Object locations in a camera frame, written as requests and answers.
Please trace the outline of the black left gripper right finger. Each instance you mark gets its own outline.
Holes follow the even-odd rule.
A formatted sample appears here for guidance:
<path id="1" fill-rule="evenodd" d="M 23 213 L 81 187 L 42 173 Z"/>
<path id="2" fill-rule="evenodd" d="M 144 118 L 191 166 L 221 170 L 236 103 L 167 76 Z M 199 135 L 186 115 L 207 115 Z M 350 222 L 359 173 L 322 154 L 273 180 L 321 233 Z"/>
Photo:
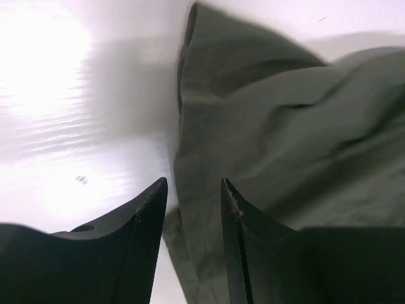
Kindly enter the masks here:
<path id="1" fill-rule="evenodd" d="M 402 227 L 294 230 L 221 183 L 231 303 L 403 303 Z"/>

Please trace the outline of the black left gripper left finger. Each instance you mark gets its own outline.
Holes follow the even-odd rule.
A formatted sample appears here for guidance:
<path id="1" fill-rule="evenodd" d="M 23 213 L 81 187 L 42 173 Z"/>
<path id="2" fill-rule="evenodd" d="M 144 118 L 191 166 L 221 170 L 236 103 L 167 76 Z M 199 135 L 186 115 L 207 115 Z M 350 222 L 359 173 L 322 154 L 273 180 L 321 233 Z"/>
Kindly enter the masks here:
<path id="1" fill-rule="evenodd" d="M 78 226 L 47 234 L 1 225 L 2 303 L 149 303 L 168 183 Z"/>

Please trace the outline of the olive green shorts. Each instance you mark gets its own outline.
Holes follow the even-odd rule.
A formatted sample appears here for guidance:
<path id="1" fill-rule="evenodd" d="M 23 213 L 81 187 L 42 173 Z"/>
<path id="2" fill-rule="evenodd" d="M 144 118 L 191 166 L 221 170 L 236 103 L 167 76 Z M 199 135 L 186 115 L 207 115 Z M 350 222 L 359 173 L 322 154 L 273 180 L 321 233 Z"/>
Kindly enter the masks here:
<path id="1" fill-rule="evenodd" d="M 404 48 L 328 63 L 203 3 L 178 62 L 178 198 L 163 235 L 188 303 L 231 303 L 224 179 L 277 222 L 404 229 Z"/>

